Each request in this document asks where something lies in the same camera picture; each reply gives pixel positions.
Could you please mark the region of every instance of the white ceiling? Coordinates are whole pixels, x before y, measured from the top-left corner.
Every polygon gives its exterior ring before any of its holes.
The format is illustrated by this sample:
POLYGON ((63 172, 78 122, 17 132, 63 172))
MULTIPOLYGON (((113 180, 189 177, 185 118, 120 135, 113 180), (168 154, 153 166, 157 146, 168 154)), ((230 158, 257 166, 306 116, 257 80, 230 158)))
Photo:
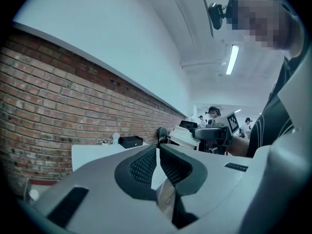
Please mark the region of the white ceiling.
MULTIPOLYGON (((155 9, 176 44, 181 66, 192 84, 193 94, 205 84, 205 89, 218 86, 231 90, 239 87, 253 88, 259 96, 268 96, 283 62, 280 51, 244 42, 242 35, 230 30, 225 21, 219 31, 214 30, 212 38, 203 0, 147 1, 155 9), (240 50, 234 70, 227 76, 225 73, 233 43, 240 45, 240 50)), ((207 0, 207 3, 225 5, 227 1, 207 0)))

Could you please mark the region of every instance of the white wall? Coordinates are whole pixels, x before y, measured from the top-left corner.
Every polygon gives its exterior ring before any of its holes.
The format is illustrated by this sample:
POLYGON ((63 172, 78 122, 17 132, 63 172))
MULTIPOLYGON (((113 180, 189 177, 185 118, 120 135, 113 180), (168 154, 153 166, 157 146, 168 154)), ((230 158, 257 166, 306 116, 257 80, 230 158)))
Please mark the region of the white wall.
POLYGON ((194 116, 194 120, 196 121, 196 119, 197 119, 197 112, 198 112, 198 109, 197 109, 197 106, 196 105, 194 105, 193 106, 193 116, 194 116))
POLYGON ((271 88, 215 87, 192 88, 191 104, 239 105, 264 107, 269 99, 271 88))
POLYGON ((28 0, 14 22, 187 114, 179 53, 146 0, 28 0))

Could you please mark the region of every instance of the mesh panel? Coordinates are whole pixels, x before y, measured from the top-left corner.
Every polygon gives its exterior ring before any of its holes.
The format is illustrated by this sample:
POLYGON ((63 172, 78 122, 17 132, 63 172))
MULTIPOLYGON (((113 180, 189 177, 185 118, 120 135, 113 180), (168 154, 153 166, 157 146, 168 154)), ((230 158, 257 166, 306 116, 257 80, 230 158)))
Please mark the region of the mesh panel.
POLYGON ((160 152, 160 165, 173 186, 184 180, 192 172, 190 163, 165 150, 160 152))
POLYGON ((156 151, 151 150, 131 164, 130 174, 136 181, 151 186, 156 165, 156 151))

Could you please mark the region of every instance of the black strip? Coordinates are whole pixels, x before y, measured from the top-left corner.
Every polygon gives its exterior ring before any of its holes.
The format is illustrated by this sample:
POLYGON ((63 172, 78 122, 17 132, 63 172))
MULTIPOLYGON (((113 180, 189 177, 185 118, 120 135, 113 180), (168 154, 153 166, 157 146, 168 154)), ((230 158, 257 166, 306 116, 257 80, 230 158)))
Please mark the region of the black strip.
POLYGON ((65 228, 88 192, 88 189, 82 187, 73 188, 48 215, 48 219, 58 226, 65 228))
POLYGON ((238 170, 238 171, 242 171, 245 172, 248 169, 248 166, 242 166, 242 165, 238 165, 238 164, 234 164, 234 163, 227 163, 225 165, 225 167, 234 169, 234 170, 238 170))
POLYGON ((175 195, 175 207, 174 207, 174 213, 172 216, 172 223, 178 228, 182 229, 183 227, 192 224, 198 220, 198 217, 196 217, 192 213, 187 213, 184 209, 184 205, 181 201, 181 197, 179 197, 177 194, 175 195))

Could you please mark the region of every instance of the black shirt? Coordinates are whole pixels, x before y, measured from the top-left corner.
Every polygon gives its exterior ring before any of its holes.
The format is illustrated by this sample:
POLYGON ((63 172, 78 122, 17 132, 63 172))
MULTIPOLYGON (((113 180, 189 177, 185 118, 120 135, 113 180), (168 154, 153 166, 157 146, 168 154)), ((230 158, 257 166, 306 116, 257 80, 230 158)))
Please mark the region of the black shirt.
POLYGON ((276 86, 251 131, 246 157, 253 157, 259 147, 272 145, 279 136, 293 130, 292 120, 277 94, 299 66, 310 43, 310 37, 306 34, 301 54, 291 60, 284 59, 276 86))

